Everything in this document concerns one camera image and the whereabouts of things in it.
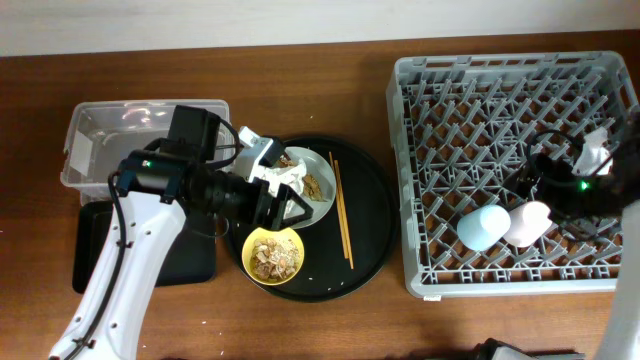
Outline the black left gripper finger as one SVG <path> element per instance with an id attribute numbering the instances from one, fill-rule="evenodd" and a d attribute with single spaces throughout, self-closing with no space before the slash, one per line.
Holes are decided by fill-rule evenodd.
<path id="1" fill-rule="evenodd" d="M 294 208 L 286 213 L 280 222 L 280 229 L 301 228 L 305 226 L 305 222 L 309 221 L 313 216 L 312 209 Z"/>
<path id="2" fill-rule="evenodd" d="M 313 208 L 289 185 L 279 185 L 279 197 L 284 202 L 285 212 L 291 212 L 295 207 L 304 213 L 312 213 Z"/>

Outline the pink cup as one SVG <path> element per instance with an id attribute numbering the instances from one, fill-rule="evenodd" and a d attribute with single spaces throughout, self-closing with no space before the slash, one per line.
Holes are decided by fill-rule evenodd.
<path id="1" fill-rule="evenodd" d="M 511 224 L 503 239 L 515 247 L 528 247 L 551 227 L 551 209 L 540 201 L 530 201 L 509 212 Z"/>

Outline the light blue cup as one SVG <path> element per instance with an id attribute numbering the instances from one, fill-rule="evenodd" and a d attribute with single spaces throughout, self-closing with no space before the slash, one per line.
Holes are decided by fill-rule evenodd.
<path id="1" fill-rule="evenodd" d="M 462 244 L 473 251 L 484 251 L 496 244 L 510 229 L 509 213 L 498 205 L 487 205 L 463 216 L 456 232 Z"/>

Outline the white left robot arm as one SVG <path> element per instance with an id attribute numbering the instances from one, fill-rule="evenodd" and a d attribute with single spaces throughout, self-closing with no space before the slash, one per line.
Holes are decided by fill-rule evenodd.
<path id="1" fill-rule="evenodd" d="M 52 359 L 133 359 L 143 319 L 172 244 L 193 213 L 267 230 L 309 220 L 312 207 L 290 186 L 270 194 L 256 168 L 284 154 L 276 137 L 247 140 L 217 161 L 225 122 L 202 108 L 175 107 L 169 133 L 135 150 L 107 180 L 113 215 L 76 313 L 50 351 Z"/>

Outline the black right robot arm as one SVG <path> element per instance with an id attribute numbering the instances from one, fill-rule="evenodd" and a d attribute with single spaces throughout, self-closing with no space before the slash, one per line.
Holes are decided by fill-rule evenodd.
<path id="1" fill-rule="evenodd" d="M 543 135 L 558 135 L 580 149 L 574 165 L 531 148 Z M 624 121 L 618 146 L 600 160 L 588 150 L 588 138 L 578 140 L 559 130 L 535 134 L 527 143 L 525 160 L 504 186 L 522 195 L 532 187 L 551 209 L 558 225 L 583 218 L 618 217 L 623 232 L 623 255 L 612 310 L 597 359 L 639 357 L 639 108 Z"/>

